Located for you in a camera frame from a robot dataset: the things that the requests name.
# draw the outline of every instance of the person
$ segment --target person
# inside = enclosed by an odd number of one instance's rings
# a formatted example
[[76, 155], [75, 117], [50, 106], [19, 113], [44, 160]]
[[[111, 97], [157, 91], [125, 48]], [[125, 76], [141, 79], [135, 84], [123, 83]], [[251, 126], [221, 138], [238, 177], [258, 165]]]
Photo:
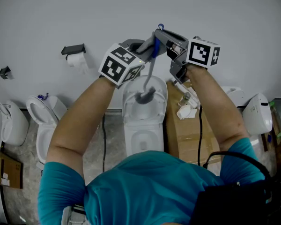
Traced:
[[[220, 150], [256, 159], [241, 114], [209, 72], [188, 65], [186, 75]], [[56, 127], [38, 196], [42, 225], [60, 225], [64, 208], [75, 204], [84, 206], [92, 225], [189, 224], [198, 193], [207, 186], [264, 179], [259, 169], [236, 157], [224, 156], [216, 176], [165, 152], [146, 151], [127, 157], [85, 186], [82, 156], [114, 90], [112, 82], [98, 78]]]

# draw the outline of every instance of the toilet paper holder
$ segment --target toilet paper holder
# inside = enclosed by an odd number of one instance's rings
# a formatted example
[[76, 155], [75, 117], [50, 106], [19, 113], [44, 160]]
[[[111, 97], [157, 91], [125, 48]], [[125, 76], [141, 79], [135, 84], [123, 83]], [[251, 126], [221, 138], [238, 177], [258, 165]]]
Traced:
[[1, 68], [0, 77], [2, 77], [3, 79], [11, 78], [11, 76], [9, 75], [10, 72], [11, 70], [8, 66], [6, 66], [5, 68]]
[[77, 54], [77, 53], [81, 53], [84, 52], [85, 53], [85, 47], [84, 47], [84, 43], [80, 44], [80, 45], [74, 45], [74, 46], [68, 46], [68, 47], [64, 47], [61, 51], [62, 55], [67, 55], [66, 56], [66, 60], [68, 55], [72, 55], [72, 54]]

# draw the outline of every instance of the gray floor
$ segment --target gray floor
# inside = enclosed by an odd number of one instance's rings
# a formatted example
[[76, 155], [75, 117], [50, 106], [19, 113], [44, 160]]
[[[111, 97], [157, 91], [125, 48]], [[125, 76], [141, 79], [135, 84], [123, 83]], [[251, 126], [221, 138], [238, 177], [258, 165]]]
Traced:
[[[22, 162], [23, 189], [4, 187], [5, 204], [10, 221], [14, 225], [24, 224], [20, 219], [26, 220], [28, 225], [37, 225], [37, 194], [41, 180], [41, 172], [36, 167], [38, 161], [36, 151], [38, 125], [30, 119], [30, 127], [25, 143], [21, 147], [5, 146], [5, 153]], [[126, 157], [124, 128], [122, 115], [107, 115], [105, 120], [107, 133], [107, 152], [105, 169], [109, 170]], [[258, 159], [268, 168], [271, 175], [276, 172], [275, 153], [264, 152], [262, 141], [259, 136], [251, 137], [251, 142]], [[84, 176], [86, 184], [90, 183], [102, 172], [104, 140], [102, 128], [100, 127], [83, 157]], [[220, 174], [221, 163], [210, 164], [208, 169], [216, 175]]]

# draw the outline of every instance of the fiducial marker cube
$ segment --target fiducial marker cube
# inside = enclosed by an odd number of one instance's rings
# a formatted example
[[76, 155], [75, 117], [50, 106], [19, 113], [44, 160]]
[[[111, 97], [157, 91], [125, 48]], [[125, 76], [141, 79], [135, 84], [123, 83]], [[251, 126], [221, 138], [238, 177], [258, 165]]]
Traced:
[[105, 53], [99, 73], [120, 86], [134, 79], [144, 65], [144, 61], [127, 49], [114, 44]]
[[220, 46], [199, 38], [189, 40], [186, 61], [209, 68], [218, 63]]

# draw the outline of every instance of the white wall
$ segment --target white wall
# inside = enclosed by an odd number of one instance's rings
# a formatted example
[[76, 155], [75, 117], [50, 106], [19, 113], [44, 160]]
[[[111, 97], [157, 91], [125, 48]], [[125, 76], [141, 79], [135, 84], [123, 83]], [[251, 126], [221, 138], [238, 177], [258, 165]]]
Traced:
[[[281, 97], [281, 0], [0, 0], [0, 68], [13, 80], [2, 91], [20, 106], [49, 92], [69, 106], [97, 78], [105, 51], [128, 38], [146, 39], [158, 23], [185, 37], [222, 46], [210, 69], [220, 85], [239, 86], [245, 100], [257, 92]], [[91, 75], [80, 75], [60, 54], [84, 43]], [[170, 59], [158, 58], [154, 74], [169, 78]], [[121, 107], [116, 91], [110, 108]]]

